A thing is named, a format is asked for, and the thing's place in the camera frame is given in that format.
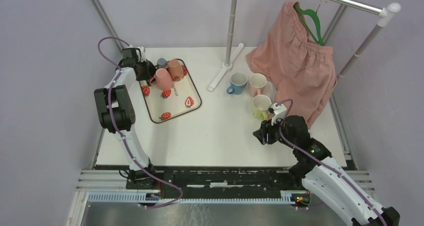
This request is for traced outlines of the black mug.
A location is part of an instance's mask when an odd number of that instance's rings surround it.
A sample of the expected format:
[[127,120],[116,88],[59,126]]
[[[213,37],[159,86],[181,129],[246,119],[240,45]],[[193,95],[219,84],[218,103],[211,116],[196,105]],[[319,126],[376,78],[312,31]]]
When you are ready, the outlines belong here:
[[157,69],[149,60],[144,61],[142,64],[144,67],[143,79],[148,81],[155,75]]

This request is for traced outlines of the yellow mug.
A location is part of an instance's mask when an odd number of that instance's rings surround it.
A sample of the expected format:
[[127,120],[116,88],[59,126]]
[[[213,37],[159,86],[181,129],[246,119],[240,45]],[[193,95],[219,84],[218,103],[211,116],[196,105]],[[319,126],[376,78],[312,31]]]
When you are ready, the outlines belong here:
[[271,104],[272,101],[268,96],[264,94],[256,95],[252,100],[251,114],[253,118],[261,121],[268,120],[270,114],[268,108]]

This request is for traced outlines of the salmon pink mug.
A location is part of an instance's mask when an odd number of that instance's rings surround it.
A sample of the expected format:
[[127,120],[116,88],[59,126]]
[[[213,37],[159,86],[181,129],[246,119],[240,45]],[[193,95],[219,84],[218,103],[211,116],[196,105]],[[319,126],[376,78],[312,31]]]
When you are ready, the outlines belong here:
[[156,86],[161,91],[170,90],[174,85],[170,73],[165,68],[159,68],[149,80],[149,83],[152,86]]

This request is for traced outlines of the light pink mug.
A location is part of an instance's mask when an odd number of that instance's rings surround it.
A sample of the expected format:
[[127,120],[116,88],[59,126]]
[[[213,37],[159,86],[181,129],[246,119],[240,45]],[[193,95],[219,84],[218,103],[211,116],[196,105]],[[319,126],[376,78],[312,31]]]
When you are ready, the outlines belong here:
[[255,73],[249,78],[248,92],[251,97],[262,95],[267,85],[267,78],[260,73]]

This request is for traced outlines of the blue mug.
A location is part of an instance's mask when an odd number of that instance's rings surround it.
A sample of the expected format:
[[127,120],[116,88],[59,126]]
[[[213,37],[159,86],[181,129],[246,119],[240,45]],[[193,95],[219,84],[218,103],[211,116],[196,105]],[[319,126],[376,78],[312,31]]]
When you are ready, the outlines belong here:
[[226,93],[229,95],[240,95],[248,82],[247,76],[242,72],[235,72],[230,77],[230,86],[227,88]]

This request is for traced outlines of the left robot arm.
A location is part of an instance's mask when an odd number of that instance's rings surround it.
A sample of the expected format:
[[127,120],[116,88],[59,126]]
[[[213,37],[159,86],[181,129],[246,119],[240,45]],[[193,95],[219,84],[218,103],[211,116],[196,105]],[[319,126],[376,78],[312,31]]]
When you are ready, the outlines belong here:
[[127,181],[139,183],[145,190],[156,186],[157,176],[152,173],[154,166],[137,136],[136,113],[128,89],[150,75],[151,65],[143,46],[130,45],[122,50],[111,81],[94,91],[100,125],[118,140],[128,161]]

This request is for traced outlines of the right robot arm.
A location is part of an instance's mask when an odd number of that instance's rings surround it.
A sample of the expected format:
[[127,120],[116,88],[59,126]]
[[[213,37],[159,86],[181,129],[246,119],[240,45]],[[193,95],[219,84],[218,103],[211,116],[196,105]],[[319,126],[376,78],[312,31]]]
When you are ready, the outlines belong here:
[[262,145],[282,143],[292,149],[297,163],[289,173],[289,185],[318,196],[348,226],[397,226],[400,213],[384,207],[367,194],[337,163],[331,152],[311,137],[305,119],[290,115],[261,122],[254,131]]

